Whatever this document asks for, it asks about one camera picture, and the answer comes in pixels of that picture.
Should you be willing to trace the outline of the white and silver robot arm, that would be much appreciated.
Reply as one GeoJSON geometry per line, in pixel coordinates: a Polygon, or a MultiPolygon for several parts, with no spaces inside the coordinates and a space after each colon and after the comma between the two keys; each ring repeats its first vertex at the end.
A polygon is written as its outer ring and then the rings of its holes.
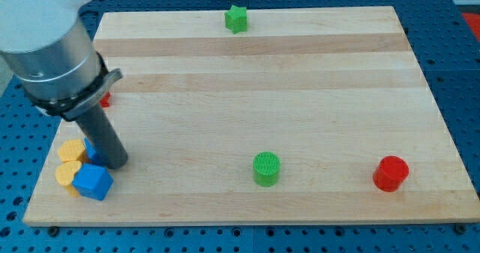
{"type": "Polygon", "coordinates": [[[1,57],[45,114],[103,117],[100,99],[122,75],[108,71],[80,19],[91,0],[1,0],[1,57]]]}

